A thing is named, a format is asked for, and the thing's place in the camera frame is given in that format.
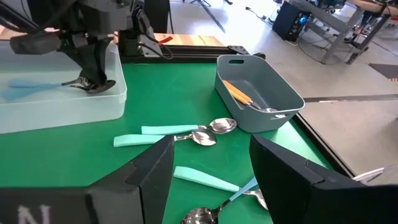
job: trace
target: concrete floor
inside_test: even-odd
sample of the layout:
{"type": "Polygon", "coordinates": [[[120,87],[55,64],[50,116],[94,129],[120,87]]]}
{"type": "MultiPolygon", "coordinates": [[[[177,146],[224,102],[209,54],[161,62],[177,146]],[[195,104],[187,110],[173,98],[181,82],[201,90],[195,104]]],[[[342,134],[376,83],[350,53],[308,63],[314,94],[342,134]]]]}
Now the concrete floor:
{"type": "MultiPolygon", "coordinates": [[[[271,15],[272,0],[234,0],[232,6],[222,0],[208,0],[208,9],[224,31],[199,4],[171,1],[176,34],[213,35],[227,45],[243,45],[250,53],[264,52],[270,63],[303,97],[355,96],[398,93],[398,83],[386,79],[368,63],[398,65],[398,40],[376,39],[367,52],[352,65],[340,63],[341,53],[322,65],[305,55],[298,46],[283,41],[272,29],[245,10],[271,15]]],[[[353,9],[346,6],[337,16],[348,18],[353,9]]],[[[307,42],[321,38],[306,33],[307,42]]],[[[325,46],[326,42],[316,43],[325,46]]],[[[310,44],[300,44],[318,60],[325,53],[310,44]]],[[[396,101],[308,103],[302,111],[305,119],[357,174],[398,163],[398,103],[396,101]]]]}

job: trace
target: plastic spoon handle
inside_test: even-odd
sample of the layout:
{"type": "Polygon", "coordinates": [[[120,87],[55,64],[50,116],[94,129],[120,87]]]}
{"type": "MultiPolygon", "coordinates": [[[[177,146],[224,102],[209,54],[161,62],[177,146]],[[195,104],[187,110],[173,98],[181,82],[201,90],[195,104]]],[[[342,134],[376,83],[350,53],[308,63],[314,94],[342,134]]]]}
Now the plastic spoon handle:
{"type": "Polygon", "coordinates": [[[255,177],[251,179],[244,187],[241,188],[238,192],[236,192],[234,195],[232,195],[229,200],[232,202],[235,200],[237,197],[241,196],[243,193],[245,193],[247,190],[250,190],[252,187],[257,185],[257,180],[255,177]]]}
{"type": "Polygon", "coordinates": [[[184,133],[192,130],[196,130],[199,127],[197,125],[176,125],[176,126],[142,126],[142,134],[177,134],[184,133]]]}
{"type": "Polygon", "coordinates": [[[51,86],[61,86],[59,83],[37,83],[37,82],[32,82],[29,80],[19,80],[19,79],[13,79],[9,80],[8,82],[9,87],[14,87],[14,88],[35,88],[35,87],[51,87],[51,86]]]}
{"type": "Polygon", "coordinates": [[[3,92],[0,93],[0,96],[3,97],[6,101],[13,101],[17,100],[19,98],[23,98],[29,95],[32,95],[34,93],[38,93],[41,91],[46,91],[46,90],[53,90],[58,86],[42,86],[42,87],[35,87],[35,88],[9,88],[7,90],[4,90],[3,92]]]}
{"type": "Polygon", "coordinates": [[[113,147],[136,146],[141,144],[153,144],[161,140],[163,135],[152,134],[126,134],[113,139],[113,147]]]}
{"type": "Polygon", "coordinates": [[[174,170],[174,177],[230,192],[237,192],[240,189],[236,185],[189,167],[177,166],[174,170]]]}

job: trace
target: clear plastic container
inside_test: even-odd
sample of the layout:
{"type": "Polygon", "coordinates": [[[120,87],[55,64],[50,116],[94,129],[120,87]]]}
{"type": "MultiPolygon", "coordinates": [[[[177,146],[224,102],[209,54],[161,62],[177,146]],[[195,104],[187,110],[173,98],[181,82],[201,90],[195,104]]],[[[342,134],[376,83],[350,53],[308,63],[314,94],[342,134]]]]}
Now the clear plastic container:
{"type": "MultiPolygon", "coordinates": [[[[16,55],[8,41],[0,41],[0,92],[9,80],[62,83],[76,79],[81,68],[65,54],[16,55]]],[[[83,124],[120,118],[124,113],[127,86],[118,48],[106,49],[105,72],[115,86],[97,95],[59,87],[7,102],[0,97],[0,134],[83,124]]]]}

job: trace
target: green table surface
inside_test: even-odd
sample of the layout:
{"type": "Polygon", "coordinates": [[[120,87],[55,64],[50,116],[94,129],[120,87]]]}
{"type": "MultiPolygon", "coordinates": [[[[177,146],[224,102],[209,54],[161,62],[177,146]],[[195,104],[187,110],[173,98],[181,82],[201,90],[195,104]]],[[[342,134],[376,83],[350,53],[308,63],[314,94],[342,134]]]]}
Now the green table surface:
{"type": "MultiPolygon", "coordinates": [[[[208,124],[216,118],[231,117],[214,89],[215,64],[128,64],[123,70],[128,91],[122,118],[0,135],[0,187],[90,185],[148,148],[114,148],[115,136],[139,134],[143,125],[208,124]]],[[[330,168],[293,121],[261,135],[330,168]]],[[[176,142],[174,165],[243,186],[253,177],[249,138],[249,133],[235,129],[217,136],[217,145],[211,147],[176,142]]],[[[163,223],[179,223],[196,207],[215,208],[231,194],[173,179],[163,223]]],[[[245,195],[223,210],[220,223],[272,220],[253,196],[245,195]]]]}

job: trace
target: cutlery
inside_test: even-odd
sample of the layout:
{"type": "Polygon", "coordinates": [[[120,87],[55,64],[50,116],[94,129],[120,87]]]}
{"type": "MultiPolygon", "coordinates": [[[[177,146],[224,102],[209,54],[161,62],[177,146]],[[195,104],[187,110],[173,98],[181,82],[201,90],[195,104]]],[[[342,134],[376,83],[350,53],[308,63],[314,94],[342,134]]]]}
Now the cutlery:
{"type": "Polygon", "coordinates": [[[262,108],[256,102],[254,102],[249,96],[244,94],[241,90],[230,84],[229,81],[223,80],[223,83],[228,89],[229,93],[233,96],[233,98],[235,98],[236,100],[238,100],[239,102],[241,102],[246,106],[252,106],[256,109],[262,110],[262,108]]]}
{"type": "MultiPolygon", "coordinates": [[[[230,192],[238,192],[241,189],[236,185],[230,184],[219,178],[213,177],[212,175],[206,174],[204,172],[189,167],[177,166],[174,170],[174,177],[195,182],[198,184],[203,184],[209,187],[214,187],[220,190],[227,190],[230,192]]],[[[257,201],[261,204],[261,206],[263,206],[265,209],[268,209],[266,201],[264,200],[264,197],[262,196],[260,189],[248,190],[243,194],[255,196],[257,198],[257,201]]]]}
{"type": "Polygon", "coordinates": [[[242,195],[245,191],[257,185],[257,180],[253,177],[241,190],[232,195],[229,199],[223,202],[216,209],[210,209],[206,207],[200,207],[189,212],[184,219],[181,221],[181,224],[217,224],[218,223],[218,214],[222,209],[225,208],[230,202],[234,201],[240,195],[242,195]]]}
{"type": "Polygon", "coordinates": [[[104,85],[100,86],[91,82],[89,79],[85,77],[79,77],[76,80],[64,83],[39,83],[39,82],[32,82],[29,80],[14,79],[10,80],[8,83],[9,87],[12,88],[3,91],[1,93],[1,96],[5,98],[7,101],[12,101],[18,98],[29,96],[34,93],[38,93],[40,91],[53,90],[61,86],[79,88],[81,90],[86,91],[89,94],[97,94],[110,89],[115,84],[116,81],[107,80],[104,85]]]}
{"type": "MultiPolygon", "coordinates": [[[[247,96],[245,93],[243,93],[241,90],[239,90],[238,88],[236,88],[235,86],[233,86],[232,84],[230,84],[230,82],[223,80],[225,86],[227,87],[229,93],[232,95],[233,98],[235,98],[236,100],[238,100],[239,102],[241,102],[244,105],[247,106],[252,106],[255,109],[258,109],[260,111],[265,111],[268,113],[271,112],[278,112],[277,109],[274,108],[265,108],[262,109],[256,102],[254,102],[249,96],[247,96]]],[[[276,118],[284,118],[285,115],[283,114],[277,114],[275,115],[276,118]]]]}
{"type": "MultiPolygon", "coordinates": [[[[164,136],[158,134],[126,134],[115,137],[114,147],[136,146],[143,144],[153,144],[161,140],[164,136]]],[[[192,139],[202,146],[212,146],[217,143],[216,136],[205,130],[194,130],[188,135],[174,136],[174,141],[192,139]]]]}
{"type": "Polygon", "coordinates": [[[142,134],[177,134],[196,129],[209,130],[215,134],[226,134],[236,128],[236,121],[232,118],[215,119],[208,126],[198,125],[177,125],[177,126],[142,126],[142,134]]]}

